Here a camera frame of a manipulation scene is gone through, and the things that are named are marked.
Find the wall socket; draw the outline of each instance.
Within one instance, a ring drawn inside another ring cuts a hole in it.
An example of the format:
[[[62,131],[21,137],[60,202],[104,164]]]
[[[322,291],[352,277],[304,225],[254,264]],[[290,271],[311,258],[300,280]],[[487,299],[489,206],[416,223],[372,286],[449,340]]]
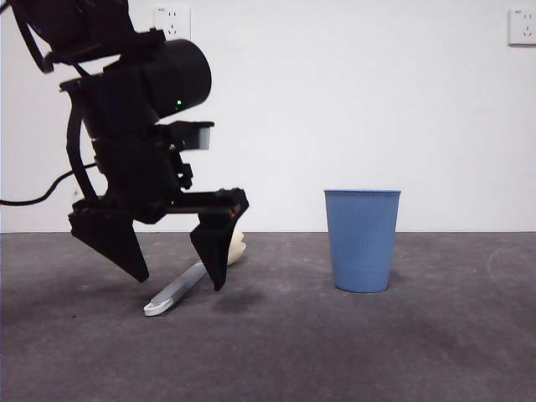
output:
[[[192,11],[190,6],[160,6],[154,10],[154,26],[161,29],[166,40],[192,40]]]
[[[516,8],[508,12],[508,43],[536,44],[536,10]]]

